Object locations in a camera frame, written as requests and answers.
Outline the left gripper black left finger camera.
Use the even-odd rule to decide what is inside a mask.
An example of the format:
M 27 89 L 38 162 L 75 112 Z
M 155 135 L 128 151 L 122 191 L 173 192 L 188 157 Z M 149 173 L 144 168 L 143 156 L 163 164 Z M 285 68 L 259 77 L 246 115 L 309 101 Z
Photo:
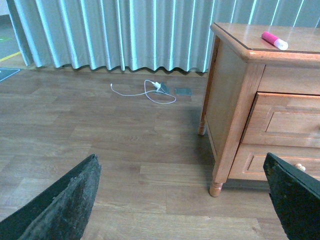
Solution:
M 97 195 L 101 165 L 88 156 L 25 206 L 0 222 L 2 240 L 79 240 Z

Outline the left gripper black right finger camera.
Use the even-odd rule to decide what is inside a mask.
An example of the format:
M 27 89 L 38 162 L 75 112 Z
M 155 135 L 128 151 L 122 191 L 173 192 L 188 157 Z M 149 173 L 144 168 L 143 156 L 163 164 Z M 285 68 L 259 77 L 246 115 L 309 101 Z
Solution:
M 320 238 L 320 181 L 269 152 L 263 169 L 270 199 L 290 240 Z

